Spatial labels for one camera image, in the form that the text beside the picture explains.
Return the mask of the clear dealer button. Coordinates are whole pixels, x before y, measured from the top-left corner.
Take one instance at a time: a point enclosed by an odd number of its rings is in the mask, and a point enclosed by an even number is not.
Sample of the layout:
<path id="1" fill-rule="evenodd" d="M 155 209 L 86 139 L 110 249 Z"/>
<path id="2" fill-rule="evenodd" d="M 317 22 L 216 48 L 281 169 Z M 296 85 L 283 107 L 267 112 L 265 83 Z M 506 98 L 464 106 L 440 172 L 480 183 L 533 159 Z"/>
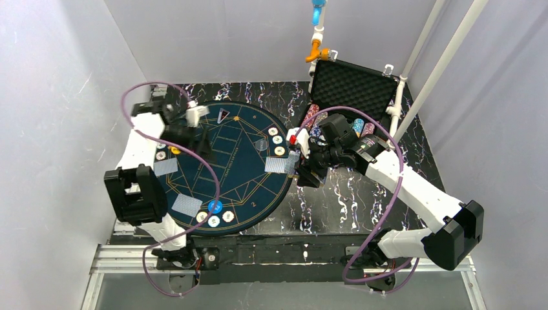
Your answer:
<path id="1" fill-rule="evenodd" d="M 266 152 L 269 150 L 269 141 L 267 138 L 261 138 L 253 143 L 257 152 Z"/>

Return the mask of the red white poker chip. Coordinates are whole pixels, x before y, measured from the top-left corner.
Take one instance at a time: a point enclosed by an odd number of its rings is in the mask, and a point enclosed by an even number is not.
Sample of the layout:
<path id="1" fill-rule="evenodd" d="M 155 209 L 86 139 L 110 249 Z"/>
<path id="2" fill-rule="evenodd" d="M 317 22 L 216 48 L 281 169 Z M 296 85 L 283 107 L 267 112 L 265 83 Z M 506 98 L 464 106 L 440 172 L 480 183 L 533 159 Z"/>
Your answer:
<path id="1" fill-rule="evenodd" d="M 235 213 L 233 211 L 226 211 L 226 212 L 223 213 L 222 219 L 226 223 L 230 223 L 235 219 Z"/>

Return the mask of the light blue poker chip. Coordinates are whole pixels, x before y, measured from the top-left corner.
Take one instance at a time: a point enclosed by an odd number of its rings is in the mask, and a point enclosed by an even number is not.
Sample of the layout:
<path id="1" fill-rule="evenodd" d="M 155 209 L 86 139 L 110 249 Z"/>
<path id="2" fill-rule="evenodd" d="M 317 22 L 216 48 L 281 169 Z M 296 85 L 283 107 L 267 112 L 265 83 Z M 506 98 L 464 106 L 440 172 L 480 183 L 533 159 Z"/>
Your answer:
<path id="1" fill-rule="evenodd" d="M 218 227 L 220 225 L 220 218 L 218 216 L 212 215 L 209 217 L 207 223 L 211 228 Z"/>

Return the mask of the playing card deck box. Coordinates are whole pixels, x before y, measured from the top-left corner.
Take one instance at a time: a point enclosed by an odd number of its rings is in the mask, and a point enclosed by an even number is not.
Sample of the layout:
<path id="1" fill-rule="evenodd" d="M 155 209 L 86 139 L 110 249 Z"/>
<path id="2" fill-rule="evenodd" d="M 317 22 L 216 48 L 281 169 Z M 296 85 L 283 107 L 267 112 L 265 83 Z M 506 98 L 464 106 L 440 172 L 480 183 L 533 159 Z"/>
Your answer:
<path id="1" fill-rule="evenodd" d="M 300 187 L 311 187 L 319 188 L 325 183 L 325 177 L 321 177 L 314 173 L 313 171 L 305 171 L 299 173 L 299 186 Z"/>

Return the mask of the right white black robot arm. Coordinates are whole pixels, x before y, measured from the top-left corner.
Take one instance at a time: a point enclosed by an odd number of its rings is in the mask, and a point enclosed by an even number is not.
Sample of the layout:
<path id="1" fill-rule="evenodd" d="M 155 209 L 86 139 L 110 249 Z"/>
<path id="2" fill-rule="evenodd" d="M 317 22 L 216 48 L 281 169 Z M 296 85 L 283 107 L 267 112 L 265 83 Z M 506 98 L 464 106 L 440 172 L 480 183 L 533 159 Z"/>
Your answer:
<path id="1" fill-rule="evenodd" d="M 379 136 L 359 137 L 341 114 L 322 120 L 320 129 L 324 136 L 320 141 L 305 128 L 295 127 L 287 133 L 288 143 L 301 153 L 295 166 L 298 186 L 317 188 L 329 168 L 349 167 L 390 189 L 426 225 L 409 231 L 374 229 L 369 242 L 357 250 L 358 258 L 374 265 L 395 258 L 428 258 L 452 271 L 480 243 L 485 211 L 478 202 L 463 203 L 439 190 Z"/>

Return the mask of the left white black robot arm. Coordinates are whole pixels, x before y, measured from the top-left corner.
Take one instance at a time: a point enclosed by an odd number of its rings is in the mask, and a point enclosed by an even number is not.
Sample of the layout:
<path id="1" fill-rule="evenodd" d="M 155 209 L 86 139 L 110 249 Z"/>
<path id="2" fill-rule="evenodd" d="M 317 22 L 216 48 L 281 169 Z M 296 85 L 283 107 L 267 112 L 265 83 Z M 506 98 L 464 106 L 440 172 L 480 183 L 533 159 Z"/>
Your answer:
<path id="1" fill-rule="evenodd" d="M 152 101 L 137 103 L 131 111 L 122 109 L 131 131 L 121 160 L 104 174 L 107 194 L 117 219 L 143 229 L 164 252 L 187 247 L 187 232 L 168 212 L 165 190 L 154 171 L 157 146 L 174 147 L 198 160 L 209 171 L 211 165 L 200 156 L 204 140 L 195 140 L 200 118 L 207 106 L 188 103 L 186 124 L 176 124 L 176 111 L 170 104 Z"/>

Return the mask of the dealt cards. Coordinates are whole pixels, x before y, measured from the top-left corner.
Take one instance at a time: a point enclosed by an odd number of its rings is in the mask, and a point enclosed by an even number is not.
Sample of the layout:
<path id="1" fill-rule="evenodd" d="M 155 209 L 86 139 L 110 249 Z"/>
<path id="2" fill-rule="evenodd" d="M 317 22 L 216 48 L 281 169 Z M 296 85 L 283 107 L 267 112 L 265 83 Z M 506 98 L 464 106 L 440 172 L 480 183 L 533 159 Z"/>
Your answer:
<path id="1" fill-rule="evenodd" d="M 267 157 L 264 171 L 268 173 L 287 174 L 287 158 Z"/>
<path id="2" fill-rule="evenodd" d="M 169 158 L 156 161 L 154 162 L 153 171 L 156 176 L 163 176 L 178 172 L 178 160 L 176 158 Z"/>
<path id="3" fill-rule="evenodd" d="M 202 200 L 184 194 L 177 194 L 171 210 L 178 214 L 195 217 L 200 212 L 202 204 Z"/>

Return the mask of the blue patterned playing cards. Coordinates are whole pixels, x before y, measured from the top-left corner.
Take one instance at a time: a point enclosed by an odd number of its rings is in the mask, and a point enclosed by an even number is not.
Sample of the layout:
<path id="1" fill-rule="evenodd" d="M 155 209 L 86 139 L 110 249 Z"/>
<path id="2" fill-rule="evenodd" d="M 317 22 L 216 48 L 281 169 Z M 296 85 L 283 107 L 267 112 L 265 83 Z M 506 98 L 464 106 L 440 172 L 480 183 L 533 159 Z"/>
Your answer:
<path id="1" fill-rule="evenodd" d="M 291 150 L 284 164 L 284 172 L 288 176 L 295 174 L 295 165 L 300 160 L 300 152 L 298 150 Z"/>

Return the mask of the orange poker chip stack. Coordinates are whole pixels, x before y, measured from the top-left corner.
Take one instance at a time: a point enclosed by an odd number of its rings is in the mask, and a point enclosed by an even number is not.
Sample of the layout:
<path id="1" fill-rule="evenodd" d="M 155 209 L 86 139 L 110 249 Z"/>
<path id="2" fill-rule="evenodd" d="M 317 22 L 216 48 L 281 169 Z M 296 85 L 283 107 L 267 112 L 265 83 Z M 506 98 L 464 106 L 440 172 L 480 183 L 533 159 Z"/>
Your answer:
<path id="1" fill-rule="evenodd" d="M 167 155 L 165 153 L 165 151 L 160 151 L 160 152 L 157 152 L 156 153 L 156 160 L 157 161 L 162 161 L 164 159 L 166 159 Z"/>

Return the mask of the blue small blind button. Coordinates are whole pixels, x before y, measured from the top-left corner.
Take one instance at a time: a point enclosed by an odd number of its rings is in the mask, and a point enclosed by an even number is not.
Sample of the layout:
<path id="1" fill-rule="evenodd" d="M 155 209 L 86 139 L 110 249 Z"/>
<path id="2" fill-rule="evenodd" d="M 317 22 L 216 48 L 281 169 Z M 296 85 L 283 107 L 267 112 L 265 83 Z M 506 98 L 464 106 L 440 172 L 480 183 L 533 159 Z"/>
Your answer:
<path id="1" fill-rule="evenodd" d="M 221 201 L 211 200 L 207 206 L 208 212 L 211 214 L 218 214 L 223 209 L 223 204 Z"/>

